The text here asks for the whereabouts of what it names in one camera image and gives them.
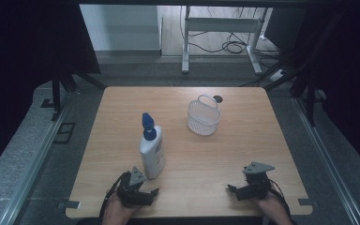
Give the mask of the aluminium rail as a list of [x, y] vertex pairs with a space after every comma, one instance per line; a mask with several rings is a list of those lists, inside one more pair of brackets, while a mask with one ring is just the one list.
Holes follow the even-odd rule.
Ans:
[[305, 109], [302, 101], [298, 98], [293, 98], [292, 102], [297, 109], [298, 115], [302, 121], [303, 126], [307, 131], [307, 135], [311, 139], [314, 148], [322, 162], [332, 186], [334, 187], [339, 200], [348, 215], [349, 220], [352, 225], [360, 225], [360, 208], [356, 203], [353, 195], [351, 194], [349, 188], [345, 184], [343, 178], [341, 177], [337, 166], [334, 161], [331, 159], [327, 148], [325, 147], [321, 136], [319, 135], [317, 129], [310, 124], [306, 116], [307, 110]]
[[13, 225], [33, 186], [41, 165], [53, 143], [53, 138], [65, 117], [72, 95], [61, 98], [62, 110], [55, 115], [34, 109], [16, 132], [5, 153], [7, 176], [5, 185], [10, 195], [0, 217], [0, 225]]

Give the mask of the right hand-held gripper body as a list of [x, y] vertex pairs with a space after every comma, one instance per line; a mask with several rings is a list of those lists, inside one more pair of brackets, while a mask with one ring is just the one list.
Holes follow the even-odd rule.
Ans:
[[267, 172], [273, 171], [274, 166], [260, 162], [251, 162], [244, 168], [247, 185], [235, 190], [238, 201], [250, 200], [253, 198], [264, 199], [271, 189], [271, 183]]

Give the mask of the white pump bottle blue cap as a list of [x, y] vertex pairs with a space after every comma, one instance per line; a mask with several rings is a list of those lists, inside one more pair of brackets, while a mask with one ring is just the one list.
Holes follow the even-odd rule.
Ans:
[[164, 169], [166, 159], [163, 147], [161, 126], [148, 112], [142, 114], [143, 133], [139, 145], [145, 176], [148, 179], [157, 178]]

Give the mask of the person's left hand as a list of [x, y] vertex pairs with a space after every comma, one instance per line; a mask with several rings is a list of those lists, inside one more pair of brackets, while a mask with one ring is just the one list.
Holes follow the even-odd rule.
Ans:
[[127, 225], [132, 216], [143, 208], [142, 205], [125, 207], [116, 194], [107, 201], [101, 225]]

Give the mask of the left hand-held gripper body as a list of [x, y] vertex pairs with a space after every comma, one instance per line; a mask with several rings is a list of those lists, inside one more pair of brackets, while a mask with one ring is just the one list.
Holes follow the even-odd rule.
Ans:
[[120, 178], [116, 195], [125, 207], [134, 205], [151, 205], [154, 201], [154, 192], [140, 191], [143, 183], [147, 180], [145, 175], [137, 168], [124, 172]]

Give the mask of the dark curtain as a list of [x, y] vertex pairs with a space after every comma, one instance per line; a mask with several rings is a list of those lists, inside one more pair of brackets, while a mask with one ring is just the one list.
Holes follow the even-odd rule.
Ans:
[[99, 66], [77, 0], [0, 0], [0, 156], [35, 89], [78, 72]]
[[335, 7], [307, 9], [299, 40], [312, 49], [336, 12], [340, 20], [324, 42], [318, 58], [291, 92], [313, 83], [324, 91], [323, 108], [360, 155], [360, 0], [340, 0]]

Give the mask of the black metal stand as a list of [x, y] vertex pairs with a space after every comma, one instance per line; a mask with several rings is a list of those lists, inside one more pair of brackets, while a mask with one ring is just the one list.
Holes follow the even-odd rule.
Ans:
[[88, 73], [76, 69], [75, 67], [68, 66], [66, 68], [55, 68], [52, 71], [52, 107], [53, 115], [52, 120], [56, 121], [61, 114], [61, 91], [60, 87], [63, 87], [68, 93], [75, 93], [77, 91], [77, 84], [73, 76], [76, 75], [88, 83], [93, 84], [100, 90], [104, 90], [106, 85], [96, 80]]
[[281, 9], [279, 15], [275, 15], [277, 24], [284, 28], [294, 27], [294, 31], [285, 29], [278, 32], [294, 35], [293, 46], [279, 61], [264, 72], [263, 76], [273, 75], [274, 70], [281, 67], [290, 68], [291, 71], [274, 82], [265, 85], [263, 89], [270, 91], [289, 80], [295, 79], [290, 94], [299, 98], [307, 90], [306, 117], [312, 126], [315, 126], [313, 111], [315, 104], [315, 91], [317, 88], [317, 65], [319, 56], [322, 54], [324, 45], [329, 39], [333, 29], [338, 23], [339, 14], [332, 8], [305, 8], [305, 9]]

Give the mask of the person's right hand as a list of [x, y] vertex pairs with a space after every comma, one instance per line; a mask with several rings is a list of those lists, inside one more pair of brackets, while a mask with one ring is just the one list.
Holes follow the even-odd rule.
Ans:
[[250, 201], [256, 204], [263, 214], [276, 225], [293, 225], [279, 198], [273, 193], [268, 193], [262, 200], [255, 198]]

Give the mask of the white power strip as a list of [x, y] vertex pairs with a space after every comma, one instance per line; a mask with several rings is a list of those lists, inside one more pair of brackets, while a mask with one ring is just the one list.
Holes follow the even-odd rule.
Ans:
[[287, 72], [283, 69], [279, 69], [277, 72], [275, 72], [271, 77], [270, 77], [270, 81], [271, 82], [275, 82], [278, 79], [282, 78], [284, 75], [286, 75]]

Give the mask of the white metal desk frame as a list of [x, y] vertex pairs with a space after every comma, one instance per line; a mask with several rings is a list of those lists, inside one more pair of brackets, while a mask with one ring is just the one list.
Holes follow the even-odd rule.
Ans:
[[256, 74], [262, 74], [263, 70], [256, 56], [256, 47], [261, 36], [265, 18], [268, 12], [267, 7], [261, 7], [261, 14], [258, 18], [215, 18], [215, 17], [191, 17], [191, 6], [185, 7], [184, 17], [184, 43], [182, 47], [182, 72], [189, 72], [189, 32], [229, 32], [248, 33], [251, 39], [246, 46], [247, 56]]

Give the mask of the white plastic mesh basket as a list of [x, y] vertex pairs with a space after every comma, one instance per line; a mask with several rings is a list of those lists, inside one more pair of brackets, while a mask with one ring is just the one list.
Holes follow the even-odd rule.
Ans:
[[198, 135], [212, 135], [218, 128], [220, 118], [218, 103], [209, 95], [199, 95], [188, 104], [187, 126]]

